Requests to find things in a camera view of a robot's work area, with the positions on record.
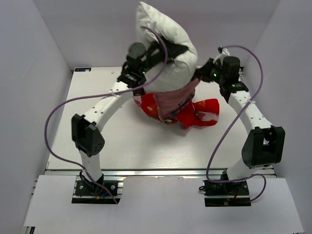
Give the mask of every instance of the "gray panel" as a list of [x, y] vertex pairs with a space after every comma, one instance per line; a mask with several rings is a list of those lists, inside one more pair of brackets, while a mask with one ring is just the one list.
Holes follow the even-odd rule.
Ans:
[[[264, 85], [259, 108], [286, 130], [282, 162], [276, 173], [286, 178], [306, 233], [312, 233], [311, 88], [312, 2], [281, 1], [255, 52], [263, 63]], [[244, 80], [259, 84], [254, 60], [247, 63]]]
[[66, 97], [70, 70], [31, 0], [0, 5], [0, 232], [17, 234], [48, 159], [45, 119]]
[[[71, 68], [121, 66], [136, 40], [137, 0], [34, 0]], [[145, 1], [188, 32], [199, 64], [220, 45], [256, 45], [279, 0]], [[235, 51], [242, 64], [249, 55]]]

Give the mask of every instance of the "white board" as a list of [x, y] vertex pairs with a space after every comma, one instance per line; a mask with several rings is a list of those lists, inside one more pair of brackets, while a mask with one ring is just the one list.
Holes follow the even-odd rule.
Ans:
[[[92, 68], [90, 72], [74, 72], [67, 99], [107, 93], [121, 68]], [[217, 84], [200, 83], [195, 101], [217, 98], [220, 103], [219, 122], [213, 127], [191, 127], [184, 131], [178, 124], [165, 125], [147, 117], [134, 101], [119, 109], [105, 125], [106, 141], [100, 155], [103, 169], [199, 169], [206, 168], [221, 136], [236, 116], [236, 112], [219, 93]], [[82, 115], [99, 98], [68, 103], [63, 111], [53, 150], [60, 156], [81, 162], [71, 140], [71, 118]], [[227, 168], [240, 157], [247, 133], [239, 120], [219, 148], [212, 167]], [[48, 169], [79, 169], [51, 156]]]
[[[285, 179], [250, 207], [205, 207], [202, 180], [128, 177], [118, 205], [71, 204], [75, 176], [42, 175], [26, 217], [35, 234], [293, 234], [303, 232]], [[248, 180], [251, 196], [263, 180]]]

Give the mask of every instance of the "cable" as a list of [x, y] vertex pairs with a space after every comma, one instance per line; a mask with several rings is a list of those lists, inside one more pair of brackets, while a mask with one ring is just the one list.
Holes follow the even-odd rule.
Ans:
[[[152, 30], [152, 29], [150, 29], [150, 28], [148, 28], [148, 27], [146, 27], [146, 26], [142, 26], [141, 28], [142, 28], [142, 29], [146, 29], [146, 30], [150, 31], [151, 33], [153, 33], [153, 34], [156, 36], [156, 38], [158, 39], [158, 41], [160, 42], [160, 44], [162, 45], [162, 47], [164, 48], [164, 52], [165, 52], [164, 65], [162, 66], [162, 68], [160, 69], [160, 71], [158, 72], [158, 74], [157, 74], [151, 81], [149, 81], [149, 82], [147, 82], [147, 83], [145, 83], [145, 84], [143, 84], [143, 85], [140, 85], [140, 86], [138, 86], [138, 87], [136, 87], [136, 88], [133, 88], [133, 89], [115, 92], [114, 95], [121, 95], [121, 94], [124, 94], [124, 93], [127, 93], [127, 92], [133, 92], [133, 91], [135, 91], [135, 90], [141, 89], [141, 88], [143, 88], [143, 87], [145, 87], [145, 86], [151, 84], [152, 82], [154, 82], [154, 81], [160, 76], [160, 74], [165, 70], [166, 64], [167, 64], [167, 62], [168, 62], [168, 50], [167, 50], [167, 47], [166, 47], [166, 45], [165, 45], [165, 42], [161, 39], [161, 37], [160, 37], [160, 36], [157, 34], [157, 32], [155, 32], [154, 30]], [[63, 105], [65, 105], [65, 104], [67, 104], [67, 103], [69, 103], [69, 102], [72, 102], [72, 101], [77, 101], [77, 100], [82, 100], [82, 99], [89, 99], [89, 98], [106, 98], [106, 97], [109, 97], [109, 96], [111, 96], [111, 95], [113, 95], [113, 94], [112, 94], [112, 93], [107, 93], [107, 94], [91, 95], [91, 96], [84, 96], [84, 97], [76, 97], [76, 98], [72, 98], [72, 99], [66, 100], [65, 102], [63, 102], [63, 103], [61, 103], [60, 105], [58, 105], [57, 107], [55, 107], [55, 108], [51, 111], [51, 113], [49, 114], [49, 116], [48, 116], [48, 118], [47, 118], [47, 120], [46, 120], [46, 122], [45, 122], [45, 126], [44, 126], [44, 142], [45, 142], [45, 145], [46, 145], [47, 149], [49, 150], [49, 152], [50, 152], [54, 157], [56, 157], [57, 159], [62, 160], [62, 161], [64, 161], [64, 162], [69, 162], [69, 163], [72, 163], [72, 164], [75, 164], [75, 165], [81, 167], [81, 168], [86, 172], [86, 174], [87, 174], [87, 176], [89, 177], [90, 181], [93, 182], [94, 184], [98, 185], [99, 187], [103, 188], [103, 189], [108, 193], [108, 195], [112, 197], [112, 199], [114, 200], [114, 202], [115, 202], [116, 204], [118, 204], [117, 201], [115, 200], [114, 196], [109, 192], [109, 190], [108, 190], [104, 185], [97, 183], [97, 182], [90, 176], [90, 174], [88, 173], [87, 169], [86, 169], [82, 164], [80, 164], [80, 163], [78, 163], [78, 162], [75, 162], [75, 161], [71, 161], [71, 160], [62, 158], [62, 157], [58, 156], [56, 153], [54, 153], [53, 150], [52, 150], [52, 148], [51, 148], [51, 146], [49, 145], [48, 136], [47, 136], [48, 125], [49, 125], [49, 121], [50, 121], [52, 115], [54, 114], [54, 112], [55, 112], [56, 110], [58, 110], [58, 109], [59, 109], [60, 107], [62, 107]]]
[[207, 165], [207, 170], [206, 170], [206, 178], [209, 182], [211, 183], [233, 183], [233, 182], [242, 182], [242, 181], [245, 181], [249, 178], [252, 178], [254, 176], [261, 176], [263, 177], [264, 179], [264, 186], [263, 186], [263, 189], [262, 191], [260, 192], [260, 194], [258, 196], [256, 196], [255, 198], [253, 198], [251, 201], [255, 201], [256, 199], [258, 199], [264, 192], [265, 190], [265, 187], [266, 187], [266, 184], [267, 184], [267, 181], [266, 181], [266, 178], [261, 175], [261, 174], [253, 174], [251, 175], [250, 177], [246, 177], [246, 178], [240, 178], [240, 179], [233, 179], [233, 180], [212, 180], [212, 179], [209, 179], [209, 169], [210, 169], [210, 166], [211, 166], [211, 163], [213, 161], [213, 158], [215, 157], [215, 154], [217, 152], [217, 150], [219, 149], [221, 143], [223, 142], [223, 140], [225, 139], [226, 135], [229, 133], [229, 131], [231, 130], [231, 128], [233, 127], [233, 125], [236, 123], [236, 121], [240, 118], [240, 116], [243, 114], [243, 112], [247, 109], [247, 107], [250, 105], [250, 103], [255, 99], [255, 97], [258, 95], [258, 93], [260, 92], [261, 88], [262, 88], [262, 85], [263, 85], [263, 68], [262, 68], [262, 64], [259, 60], [259, 58], [249, 49], [247, 49], [246, 47], [244, 46], [241, 46], [241, 45], [229, 45], [229, 46], [225, 46], [225, 48], [232, 48], [232, 47], [237, 47], [237, 48], [241, 48], [243, 50], [246, 50], [248, 51], [258, 62], [259, 64], [259, 68], [260, 68], [260, 73], [261, 73], [261, 81], [260, 81], [260, 85], [257, 89], [257, 91], [255, 92], [255, 94], [250, 98], [250, 101], [248, 101], [246, 103], [246, 105], [241, 109], [241, 111], [237, 114], [237, 116], [235, 117], [235, 119], [232, 121], [232, 123], [229, 125], [229, 127], [227, 128], [227, 130], [225, 131], [225, 133], [223, 134], [223, 136], [221, 137], [220, 141], [218, 142], [218, 144], [216, 145], [211, 157], [210, 157], [210, 160], [208, 162], [208, 165]]

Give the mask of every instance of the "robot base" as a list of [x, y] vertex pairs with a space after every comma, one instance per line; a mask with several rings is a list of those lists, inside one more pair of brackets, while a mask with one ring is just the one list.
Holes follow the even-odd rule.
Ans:
[[211, 183], [199, 188], [205, 192], [206, 207], [251, 206], [247, 182]]
[[[102, 184], [109, 190], [114, 196], [117, 203], [120, 201], [118, 195], [118, 182], [116, 180], [106, 180]], [[115, 204], [113, 199], [108, 195], [105, 190], [100, 190], [95, 194], [93, 187], [90, 187], [89, 183], [78, 180], [74, 189], [72, 203], [73, 204]]]

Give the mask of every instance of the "red fabric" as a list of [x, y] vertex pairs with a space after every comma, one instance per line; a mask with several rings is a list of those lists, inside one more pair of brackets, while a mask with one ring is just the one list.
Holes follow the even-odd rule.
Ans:
[[155, 94], [145, 94], [133, 97], [136, 104], [148, 116], [164, 122], [174, 124], [180, 122], [184, 129], [190, 126], [213, 126], [218, 122], [219, 102], [217, 99], [208, 99], [193, 103], [190, 101], [174, 119], [161, 119]]

